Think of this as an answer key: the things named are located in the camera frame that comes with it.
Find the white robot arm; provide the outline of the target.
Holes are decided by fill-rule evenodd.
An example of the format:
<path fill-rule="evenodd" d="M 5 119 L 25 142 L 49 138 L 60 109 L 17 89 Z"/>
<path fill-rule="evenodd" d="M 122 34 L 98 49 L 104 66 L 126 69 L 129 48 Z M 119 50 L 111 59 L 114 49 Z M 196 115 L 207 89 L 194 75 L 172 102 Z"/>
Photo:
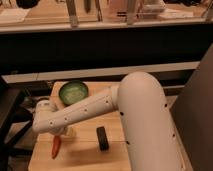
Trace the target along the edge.
<path fill-rule="evenodd" d="M 146 72 L 126 75 L 62 110 L 48 100 L 36 105 L 33 130 L 57 134 L 64 127 L 103 114 L 120 113 L 132 171 L 183 171 L 178 141 L 164 90 Z"/>

